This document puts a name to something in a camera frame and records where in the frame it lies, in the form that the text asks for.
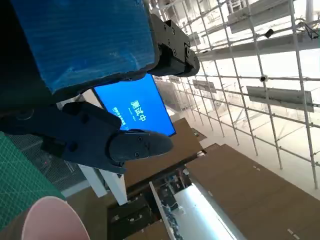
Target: monitor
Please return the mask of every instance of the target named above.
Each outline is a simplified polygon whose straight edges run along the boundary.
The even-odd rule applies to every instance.
[[[121,119],[121,130],[141,129],[172,136],[176,133],[150,74],[94,88],[102,107]]]

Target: pink cup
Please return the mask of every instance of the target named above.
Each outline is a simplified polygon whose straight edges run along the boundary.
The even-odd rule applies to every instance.
[[[77,213],[63,200],[46,196],[0,232],[0,240],[90,240]]]

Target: metal grid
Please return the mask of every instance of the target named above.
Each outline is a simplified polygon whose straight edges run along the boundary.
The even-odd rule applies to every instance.
[[[201,1],[200,3],[199,0],[194,0],[193,2],[195,3],[193,7],[190,7],[192,1],[186,0],[172,1],[169,6],[161,4],[161,1],[152,1],[150,4],[151,9],[153,8],[151,11],[153,13],[159,14],[159,16],[164,21],[173,18],[173,16],[171,16],[168,12],[168,8],[171,8],[171,10],[173,10],[173,19],[177,20],[176,23],[179,25],[179,27],[195,42],[192,49],[198,54],[198,57],[200,59],[200,71],[195,79],[203,79],[209,86],[209,94],[207,94],[208,92],[206,91],[196,89],[192,84],[190,78],[180,78],[179,84],[176,83],[176,92],[177,95],[180,96],[180,102],[183,101],[183,98],[181,96],[185,95],[187,102],[183,102],[183,104],[189,106],[194,120],[196,120],[195,114],[198,114],[199,119],[203,125],[204,118],[207,118],[212,130],[214,130],[212,121],[218,122],[220,125],[221,134],[223,136],[225,136],[225,134],[222,125],[233,128],[234,137],[238,145],[241,143],[239,142],[237,132],[241,132],[250,136],[252,139],[254,151],[257,156],[259,153],[256,147],[256,140],[274,146],[277,153],[280,169],[283,169],[281,151],[287,152],[302,160],[310,162],[314,180],[314,187],[315,189],[317,189],[318,181],[316,175],[316,167],[319,167],[320,164],[315,160],[315,155],[320,152],[320,143],[318,143],[317,141],[313,141],[312,135],[317,134],[317,131],[319,131],[320,129],[320,124],[317,124],[317,114],[320,111],[319,109],[317,109],[315,113],[308,112],[309,105],[307,104],[306,100],[305,87],[306,84],[313,83],[312,86],[315,86],[315,89],[320,88],[320,73],[316,76],[313,75],[312,77],[303,75],[301,50],[299,47],[298,37],[301,37],[301,34],[305,34],[306,32],[301,30],[301,23],[297,24],[298,17],[295,16],[294,0],[287,1],[289,12],[288,18],[283,20],[284,23],[281,25],[281,27],[274,26],[274,34],[280,34],[280,36],[286,35],[293,41],[293,48],[291,51],[295,53],[298,76],[272,76],[269,77],[268,82],[264,81],[263,83],[260,83],[259,81],[260,76],[263,76],[264,74],[270,74],[270,72],[266,71],[267,66],[262,60],[262,54],[259,45],[259,41],[261,41],[262,36],[264,36],[264,30],[261,30],[256,26],[257,24],[255,24],[254,22],[251,9],[251,4],[257,1],[243,1],[245,3],[244,5],[247,6],[247,20],[249,22],[249,29],[247,32],[245,32],[245,34],[232,34],[230,31],[231,25],[226,19],[225,7],[229,8],[229,13],[230,11],[232,12],[232,2],[234,1],[208,0],[208,3],[215,2],[215,4],[213,4],[213,6],[210,6],[209,9],[202,9],[201,3],[203,4],[203,2],[205,1]],[[308,8],[308,6],[306,8],[307,11],[305,13],[305,18],[308,21],[306,24],[308,26],[314,26],[315,28],[317,28],[320,22],[319,18],[318,20],[313,20],[314,18],[312,15],[312,10],[310,11],[310,8]],[[181,11],[183,11],[184,13],[184,19],[181,19]],[[211,15],[211,18],[214,20],[208,20],[208,15]],[[224,39],[212,43],[214,34],[219,31],[224,31]],[[256,66],[258,68],[259,75],[250,76],[239,74],[240,64],[234,56],[234,48],[235,46],[246,43],[254,44],[253,57],[256,58],[255,61],[257,64]],[[208,55],[206,55],[206,57],[203,57],[204,51],[213,52],[214,50],[221,49],[223,47],[227,47],[229,50],[229,57],[226,57],[229,61],[227,67],[229,68],[229,71],[232,72],[232,74],[226,74],[226,71],[223,71],[223,73],[221,74],[220,70],[222,63],[221,61],[218,61],[218,59],[221,58],[216,59],[214,57],[214,54],[209,57]],[[168,77],[164,77],[163,79],[165,81],[170,80],[170,78]],[[248,85],[247,83],[252,83],[253,81],[255,81],[255,84],[262,85],[265,91],[265,103],[258,104],[259,107],[257,107],[256,103],[253,103],[249,100],[250,95],[243,90],[244,87]],[[297,90],[300,91],[302,96],[303,111],[296,110],[296,115],[292,114],[292,110],[288,110],[283,106],[274,106],[270,103],[270,87],[273,87],[273,83],[280,83],[283,81],[288,82],[288,85],[294,85],[295,83],[299,82],[299,88],[297,88]],[[211,89],[209,82],[214,83],[215,89]],[[318,108],[320,107],[320,105],[313,102],[312,107]],[[260,120],[259,124],[257,125],[257,118],[264,119],[264,121]],[[243,121],[245,121],[246,126],[239,126],[239,123]],[[279,123],[281,121],[284,122],[284,124],[280,128]],[[296,125],[286,132],[285,128],[287,123]],[[265,139],[264,135],[259,136],[258,134],[256,134],[256,132],[258,132],[261,128],[266,127],[269,127],[268,129],[270,133],[272,133],[272,140]],[[283,143],[282,140],[284,138],[293,136],[295,133],[303,130],[306,131],[306,139],[302,141],[307,142],[307,155],[303,155],[300,152],[296,152],[295,150],[280,145],[281,143]]]

